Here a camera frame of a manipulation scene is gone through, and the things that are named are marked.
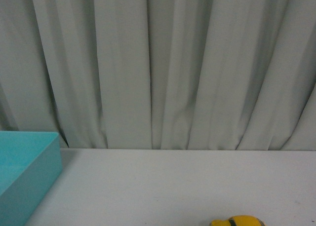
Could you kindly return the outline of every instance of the yellow toy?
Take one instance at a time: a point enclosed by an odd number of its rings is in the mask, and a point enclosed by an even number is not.
[[[213,220],[210,226],[266,226],[260,219],[253,216],[239,215],[227,220]]]

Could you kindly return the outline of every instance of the toy figure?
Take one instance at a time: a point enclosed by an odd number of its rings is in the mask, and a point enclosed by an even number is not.
[[[239,215],[227,220],[213,220],[210,226],[266,226],[260,219],[253,216]]]

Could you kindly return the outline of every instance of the curtain pleat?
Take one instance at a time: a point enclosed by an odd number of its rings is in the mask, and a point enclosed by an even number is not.
[[[151,149],[147,0],[94,0],[108,147]]]
[[[93,0],[33,0],[69,147],[105,148]]]
[[[315,84],[316,3],[289,0],[256,106],[238,149],[278,150],[291,137]]]
[[[287,0],[214,0],[189,149],[237,148],[286,5]]]
[[[0,0],[0,129],[316,150],[315,1]]]
[[[32,0],[0,0],[0,123],[2,130],[62,132]]]

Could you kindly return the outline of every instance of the plastic container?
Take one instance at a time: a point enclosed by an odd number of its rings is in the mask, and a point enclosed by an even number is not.
[[[0,131],[0,226],[22,226],[62,171],[55,132]]]

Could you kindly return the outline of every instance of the table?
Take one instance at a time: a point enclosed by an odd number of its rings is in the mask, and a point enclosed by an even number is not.
[[[316,151],[62,149],[27,226],[316,226]]]

